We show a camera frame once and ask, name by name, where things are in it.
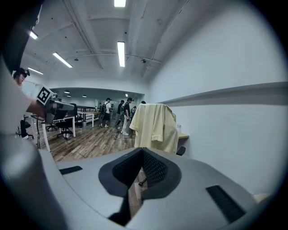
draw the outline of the white t-shirt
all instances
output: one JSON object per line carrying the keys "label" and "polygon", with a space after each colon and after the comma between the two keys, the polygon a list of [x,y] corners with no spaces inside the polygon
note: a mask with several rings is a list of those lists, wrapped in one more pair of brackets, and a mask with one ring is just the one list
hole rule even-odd
{"label": "white t-shirt", "polygon": [[111,104],[105,102],[105,105],[106,105],[106,113],[110,114],[109,108],[111,108]]}

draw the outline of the yellow shirt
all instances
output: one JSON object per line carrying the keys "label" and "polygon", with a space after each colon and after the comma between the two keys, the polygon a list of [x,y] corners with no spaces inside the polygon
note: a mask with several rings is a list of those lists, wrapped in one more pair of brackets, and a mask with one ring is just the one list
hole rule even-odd
{"label": "yellow shirt", "polygon": [[130,128],[136,131],[135,147],[149,147],[176,154],[176,116],[164,104],[140,104]]}

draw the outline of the backpack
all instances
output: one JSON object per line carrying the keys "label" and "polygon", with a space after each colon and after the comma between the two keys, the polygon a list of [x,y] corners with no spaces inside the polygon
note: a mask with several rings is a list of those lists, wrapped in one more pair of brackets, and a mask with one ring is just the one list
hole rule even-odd
{"label": "backpack", "polygon": [[103,103],[103,105],[101,106],[100,113],[106,113],[106,111],[107,111],[107,108],[106,108],[107,103],[108,103],[108,102],[106,102],[106,104]]}

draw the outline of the white wall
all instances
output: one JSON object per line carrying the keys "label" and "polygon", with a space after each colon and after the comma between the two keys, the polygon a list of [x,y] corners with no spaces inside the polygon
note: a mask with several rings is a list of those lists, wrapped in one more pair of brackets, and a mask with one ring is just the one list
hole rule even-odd
{"label": "white wall", "polygon": [[65,103],[75,103],[78,106],[95,107],[95,99],[87,97],[63,97]]}
{"label": "white wall", "polygon": [[151,81],[151,102],[287,80],[277,40],[250,8],[235,4],[192,32]]}
{"label": "white wall", "polygon": [[118,76],[106,67],[104,70],[95,68],[95,63],[85,68],[69,69],[62,63],[56,63],[49,73],[49,88],[99,88],[128,91],[134,93],[145,93],[148,90],[148,81],[125,73]]}
{"label": "white wall", "polygon": [[186,147],[185,156],[213,166],[258,194],[272,192],[286,166],[287,97],[242,92],[168,105],[181,131],[189,135],[179,143]]}
{"label": "white wall", "polygon": [[254,194],[273,192],[287,161],[287,94],[279,88],[211,91],[287,81],[282,55],[266,22],[235,4],[173,51],[150,84],[149,102],[171,106],[190,135],[185,155]]}

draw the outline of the wooden floor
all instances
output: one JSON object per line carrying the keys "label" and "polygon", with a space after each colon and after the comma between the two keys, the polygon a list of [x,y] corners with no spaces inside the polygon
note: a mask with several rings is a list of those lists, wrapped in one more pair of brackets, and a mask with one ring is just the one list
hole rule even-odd
{"label": "wooden floor", "polygon": [[[41,149],[46,150],[42,125],[38,125],[38,127]],[[68,140],[65,140],[62,136],[57,137],[59,131],[51,131],[50,129],[50,131],[47,132],[51,154],[55,161],[98,157],[132,148],[135,143],[135,134],[132,130],[130,130],[129,136],[124,136],[120,133],[120,130],[114,127],[100,128],[98,121],[94,123],[94,127],[92,127],[92,123],[88,123],[87,126],[83,128],[75,126],[75,131],[76,137],[71,135]],[[28,128],[27,132],[32,134],[32,128]],[[34,140],[32,140],[31,137],[29,140],[36,144],[37,136],[34,137]],[[147,183],[144,183],[144,186],[140,187],[138,182],[144,179],[145,174],[141,170],[129,189],[131,216],[134,216],[141,207],[141,193],[147,189]]]}

